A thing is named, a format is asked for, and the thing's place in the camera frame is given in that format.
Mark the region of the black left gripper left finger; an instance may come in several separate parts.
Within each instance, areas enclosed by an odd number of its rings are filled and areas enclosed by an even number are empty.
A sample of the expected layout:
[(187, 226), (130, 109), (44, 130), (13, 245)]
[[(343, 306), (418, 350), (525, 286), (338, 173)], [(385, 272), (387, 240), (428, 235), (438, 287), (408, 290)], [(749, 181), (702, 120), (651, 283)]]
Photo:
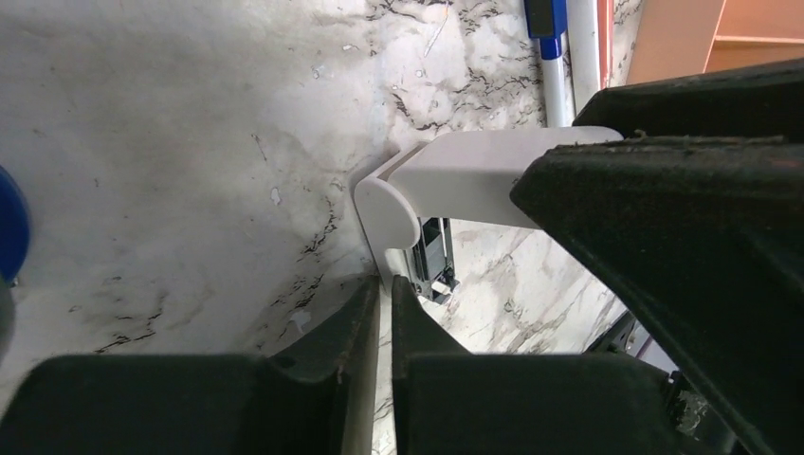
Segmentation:
[(368, 454), (380, 283), (272, 356), (64, 355), (1, 421), (5, 454)]

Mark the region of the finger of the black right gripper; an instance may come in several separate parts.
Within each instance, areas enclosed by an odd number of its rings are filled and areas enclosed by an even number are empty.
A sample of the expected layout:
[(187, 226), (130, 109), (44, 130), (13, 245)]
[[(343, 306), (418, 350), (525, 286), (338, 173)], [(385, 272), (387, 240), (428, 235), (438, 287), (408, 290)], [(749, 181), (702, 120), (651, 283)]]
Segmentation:
[(559, 146), (510, 198), (625, 303), (753, 454), (803, 450), (803, 147)]
[(623, 137), (803, 139), (803, 61), (761, 64), (597, 92), (573, 121)]

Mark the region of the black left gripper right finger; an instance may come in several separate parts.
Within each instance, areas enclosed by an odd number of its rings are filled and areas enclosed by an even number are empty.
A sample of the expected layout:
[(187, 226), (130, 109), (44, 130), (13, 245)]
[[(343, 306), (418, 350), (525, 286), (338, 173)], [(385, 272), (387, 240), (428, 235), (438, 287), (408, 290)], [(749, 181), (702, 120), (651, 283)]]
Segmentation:
[(664, 376), (626, 355), (473, 354), (392, 286), (401, 454), (677, 454)]

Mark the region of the blue stapler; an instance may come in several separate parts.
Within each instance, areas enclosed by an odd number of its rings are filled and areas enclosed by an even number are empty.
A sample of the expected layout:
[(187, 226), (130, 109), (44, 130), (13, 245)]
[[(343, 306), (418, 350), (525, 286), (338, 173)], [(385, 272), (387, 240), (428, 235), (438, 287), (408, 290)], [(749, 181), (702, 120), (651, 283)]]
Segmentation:
[(1, 277), (8, 286), (15, 281), (31, 242), (31, 222), (26, 198), (11, 175), (1, 168)]

